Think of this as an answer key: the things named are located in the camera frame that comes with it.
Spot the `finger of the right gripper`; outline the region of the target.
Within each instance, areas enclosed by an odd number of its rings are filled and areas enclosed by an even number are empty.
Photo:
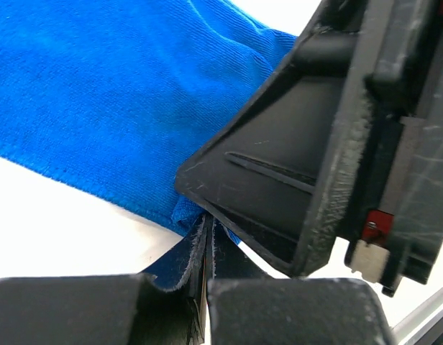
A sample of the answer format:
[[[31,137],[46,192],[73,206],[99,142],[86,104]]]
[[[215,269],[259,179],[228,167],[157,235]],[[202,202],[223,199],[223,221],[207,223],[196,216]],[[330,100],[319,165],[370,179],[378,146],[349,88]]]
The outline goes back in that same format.
[[[322,1],[268,79],[176,173],[181,195],[291,277],[322,267],[313,252],[334,243],[309,219],[367,6]]]

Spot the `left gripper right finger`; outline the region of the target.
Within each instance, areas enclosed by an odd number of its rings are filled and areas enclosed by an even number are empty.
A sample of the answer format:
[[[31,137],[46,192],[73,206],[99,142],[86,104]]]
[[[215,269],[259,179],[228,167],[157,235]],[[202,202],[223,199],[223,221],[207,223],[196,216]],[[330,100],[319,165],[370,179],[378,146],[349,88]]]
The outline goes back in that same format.
[[[275,279],[212,217],[206,286],[213,344],[394,344],[380,300],[354,278]]]

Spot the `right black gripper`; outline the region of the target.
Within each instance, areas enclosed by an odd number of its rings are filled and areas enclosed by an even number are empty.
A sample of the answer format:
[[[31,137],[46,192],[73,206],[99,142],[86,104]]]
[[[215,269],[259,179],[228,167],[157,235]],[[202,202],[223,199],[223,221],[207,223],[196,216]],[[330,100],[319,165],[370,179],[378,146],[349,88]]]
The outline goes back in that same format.
[[[375,121],[343,221],[344,262],[393,296],[426,284],[443,243],[443,1],[395,1],[374,71]]]

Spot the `blue towel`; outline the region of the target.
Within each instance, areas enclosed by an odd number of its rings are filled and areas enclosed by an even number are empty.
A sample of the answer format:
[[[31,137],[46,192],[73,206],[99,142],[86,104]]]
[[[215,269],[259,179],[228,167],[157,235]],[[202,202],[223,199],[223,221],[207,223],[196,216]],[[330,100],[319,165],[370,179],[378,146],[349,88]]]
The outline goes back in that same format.
[[[229,1],[0,1],[0,157],[185,235],[176,170],[295,40]]]

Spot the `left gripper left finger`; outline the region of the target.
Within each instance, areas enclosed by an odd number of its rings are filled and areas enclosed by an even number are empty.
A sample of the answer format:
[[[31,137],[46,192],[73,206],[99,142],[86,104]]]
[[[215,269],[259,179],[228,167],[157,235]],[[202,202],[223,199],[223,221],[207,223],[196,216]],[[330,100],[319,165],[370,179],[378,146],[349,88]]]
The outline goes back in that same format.
[[[201,344],[208,226],[135,274],[0,279],[0,344]]]

